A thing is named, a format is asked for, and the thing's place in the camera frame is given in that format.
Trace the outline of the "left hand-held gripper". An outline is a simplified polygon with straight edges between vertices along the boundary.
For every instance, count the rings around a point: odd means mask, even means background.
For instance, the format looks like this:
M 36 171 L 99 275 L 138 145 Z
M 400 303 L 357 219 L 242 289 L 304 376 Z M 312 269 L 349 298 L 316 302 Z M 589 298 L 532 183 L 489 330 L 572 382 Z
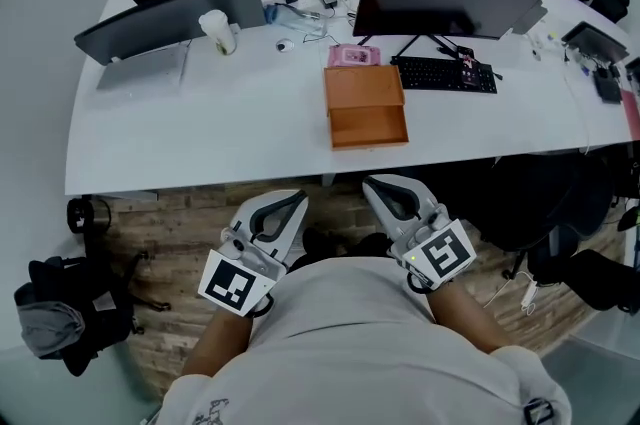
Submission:
M 309 197 L 299 189 L 242 203 L 232 229 L 222 231 L 222 244 L 209 251 L 198 294 L 241 317 L 266 315 L 275 303 L 271 290 L 301 256 L 299 233 L 308 206 Z

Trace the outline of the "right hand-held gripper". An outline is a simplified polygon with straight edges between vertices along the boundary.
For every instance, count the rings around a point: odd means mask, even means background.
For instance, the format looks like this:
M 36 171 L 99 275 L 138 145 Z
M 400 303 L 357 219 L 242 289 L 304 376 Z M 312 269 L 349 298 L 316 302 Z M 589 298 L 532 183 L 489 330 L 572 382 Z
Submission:
M 419 180 L 397 174 L 364 178 L 364 195 L 393 240 L 388 254 L 406 270 L 413 292 L 434 292 L 475 260 L 476 251 L 461 222 L 451 220 L 444 205 L 424 219 L 423 207 L 437 200 Z

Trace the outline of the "orange box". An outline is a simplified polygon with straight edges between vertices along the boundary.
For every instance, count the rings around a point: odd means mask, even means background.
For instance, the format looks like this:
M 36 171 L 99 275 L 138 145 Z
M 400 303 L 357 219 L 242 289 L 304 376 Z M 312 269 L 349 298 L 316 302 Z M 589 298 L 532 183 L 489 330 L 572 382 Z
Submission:
M 323 77 L 328 116 L 338 110 L 405 104 L 394 65 L 328 67 Z

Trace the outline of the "person's right forearm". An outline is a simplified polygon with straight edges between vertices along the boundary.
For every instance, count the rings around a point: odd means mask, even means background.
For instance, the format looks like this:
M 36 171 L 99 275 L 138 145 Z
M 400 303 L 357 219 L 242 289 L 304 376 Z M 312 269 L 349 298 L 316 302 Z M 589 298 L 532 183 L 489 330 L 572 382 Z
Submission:
M 514 344 L 494 316 L 461 283 L 448 282 L 426 298 L 438 325 L 463 336 L 480 351 L 490 354 Z

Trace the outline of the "black office chair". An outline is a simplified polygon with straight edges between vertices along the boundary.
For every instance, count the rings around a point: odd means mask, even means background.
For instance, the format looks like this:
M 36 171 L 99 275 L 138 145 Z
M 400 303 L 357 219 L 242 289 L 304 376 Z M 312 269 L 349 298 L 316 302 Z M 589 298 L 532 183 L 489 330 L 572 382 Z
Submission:
M 552 231 L 565 229 L 579 240 L 604 223 L 614 193 L 609 169 L 599 157 L 580 153 L 502 157 L 480 173 L 463 199 L 461 216 L 481 238 L 517 255 L 502 272 L 513 280 L 526 254 Z
M 78 342 L 41 360 L 60 360 L 68 372 L 81 376 L 98 354 L 128 338 L 142 334 L 134 313 L 136 305 L 156 312 L 169 311 L 166 302 L 147 301 L 130 292 L 129 285 L 140 261 L 149 259 L 145 251 L 137 253 L 123 274 L 116 274 L 109 261 L 98 255 L 75 258 L 53 256 L 29 263 L 29 281 L 14 292 L 19 305 L 60 301 L 79 311 L 85 331 Z
M 594 250 L 529 256 L 528 269 L 540 285 L 565 284 L 597 311 L 614 307 L 630 315 L 640 311 L 640 271 Z

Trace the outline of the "person's white t-shirt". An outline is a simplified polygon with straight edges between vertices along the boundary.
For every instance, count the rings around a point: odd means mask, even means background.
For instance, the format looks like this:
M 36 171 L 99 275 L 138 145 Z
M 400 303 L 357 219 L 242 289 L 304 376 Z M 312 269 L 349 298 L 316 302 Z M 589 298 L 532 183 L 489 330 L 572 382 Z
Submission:
M 436 323 L 426 296 L 388 259 L 299 268 L 243 354 L 173 382 L 157 425 L 571 425 L 534 352 L 480 351 Z

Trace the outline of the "small metal waste bin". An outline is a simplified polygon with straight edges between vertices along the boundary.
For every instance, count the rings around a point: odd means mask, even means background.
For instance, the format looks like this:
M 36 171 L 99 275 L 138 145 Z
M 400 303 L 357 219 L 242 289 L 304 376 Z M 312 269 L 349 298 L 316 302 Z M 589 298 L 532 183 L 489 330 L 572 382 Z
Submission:
M 70 231 L 74 234 L 98 235 L 110 228 L 112 214 L 104 199 L 83 195 L 68 201 L 66 220 Z

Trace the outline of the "white lidded paper cup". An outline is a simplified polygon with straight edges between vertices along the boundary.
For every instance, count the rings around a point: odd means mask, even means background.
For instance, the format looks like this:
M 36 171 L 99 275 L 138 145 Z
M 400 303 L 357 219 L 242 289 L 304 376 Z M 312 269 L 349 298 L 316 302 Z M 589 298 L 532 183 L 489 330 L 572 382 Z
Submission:
M 201 15 L 198 23 L 204 34 L 215 44 L 222 55 L 231 55 L 236 51 L 237 41 L 228 21 L 221 10 L 211 10 Z

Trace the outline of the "white power strip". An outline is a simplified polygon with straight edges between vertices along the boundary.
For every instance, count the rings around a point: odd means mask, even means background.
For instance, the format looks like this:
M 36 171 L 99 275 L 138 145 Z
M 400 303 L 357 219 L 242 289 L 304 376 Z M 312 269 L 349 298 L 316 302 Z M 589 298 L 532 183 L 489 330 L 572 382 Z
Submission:
M 531 44 L 532 54 L 535 60 L 541 62 L 546 58 L 557 58 L 561 47 L 553 37 L 542 35 L 537 32 L 530 32 L 527 37 Z

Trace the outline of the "short grey desk divider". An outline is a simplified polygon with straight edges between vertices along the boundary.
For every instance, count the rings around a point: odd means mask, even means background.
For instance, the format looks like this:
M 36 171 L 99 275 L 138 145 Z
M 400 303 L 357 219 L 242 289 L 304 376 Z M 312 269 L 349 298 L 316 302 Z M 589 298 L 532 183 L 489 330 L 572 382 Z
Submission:
M 548 10 L 539 0 L 534 6 L 528 10 L 521 18 L 519 18 L 512 26 L 514 35 L 526 35 L 541 19 L 543 19 Z

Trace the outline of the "dark left monitor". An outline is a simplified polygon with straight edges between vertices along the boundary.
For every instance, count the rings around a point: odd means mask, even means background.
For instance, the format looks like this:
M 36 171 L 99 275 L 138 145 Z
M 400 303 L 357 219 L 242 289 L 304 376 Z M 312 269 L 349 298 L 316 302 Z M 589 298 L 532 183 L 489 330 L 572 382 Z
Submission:
M 261 0 L 152 0 L 116 14 L 74 37 L 76 46 L 99 64 L 204 35 L 199 18 L 211 10 L 242 29 L 266 24 Z

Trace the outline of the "small black keyboard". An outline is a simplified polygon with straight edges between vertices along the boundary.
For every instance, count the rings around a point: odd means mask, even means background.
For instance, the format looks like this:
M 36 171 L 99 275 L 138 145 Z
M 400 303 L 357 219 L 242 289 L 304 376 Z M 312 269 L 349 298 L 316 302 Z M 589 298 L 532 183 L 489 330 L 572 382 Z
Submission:
M 599 67 L 593 73 L 596 91 L 604 103 L 619 104 L 621 90 L 618 81 L 607 68 Z

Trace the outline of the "grey cloth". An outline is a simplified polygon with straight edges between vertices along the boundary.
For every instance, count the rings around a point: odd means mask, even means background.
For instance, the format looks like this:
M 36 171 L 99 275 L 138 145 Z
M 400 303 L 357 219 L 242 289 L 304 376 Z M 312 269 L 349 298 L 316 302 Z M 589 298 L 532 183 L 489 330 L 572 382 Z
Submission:
M 22 339 L 38 358 L 57 355 L 79 341 L 86 325 L 81 313 L 60 301 L 17 307 Z

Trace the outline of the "red folder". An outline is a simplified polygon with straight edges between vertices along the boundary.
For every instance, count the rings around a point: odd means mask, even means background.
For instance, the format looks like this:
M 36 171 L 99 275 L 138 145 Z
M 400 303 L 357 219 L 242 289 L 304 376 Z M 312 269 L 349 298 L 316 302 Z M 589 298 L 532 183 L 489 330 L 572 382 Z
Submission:
M 620 93 L 631 139 L 640 141 L 640 107 L 636 95 L 625 89 L 622 89 Z

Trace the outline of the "small black monitor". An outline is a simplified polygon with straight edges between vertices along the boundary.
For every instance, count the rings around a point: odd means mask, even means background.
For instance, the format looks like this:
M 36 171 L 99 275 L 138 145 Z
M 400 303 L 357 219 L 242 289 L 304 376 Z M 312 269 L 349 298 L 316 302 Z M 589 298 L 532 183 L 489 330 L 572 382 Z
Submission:
M 607 64 L 617 64 L 629 56 L 624 45 L 586 22 L 580 22 L 561 41 L 582 55 Z

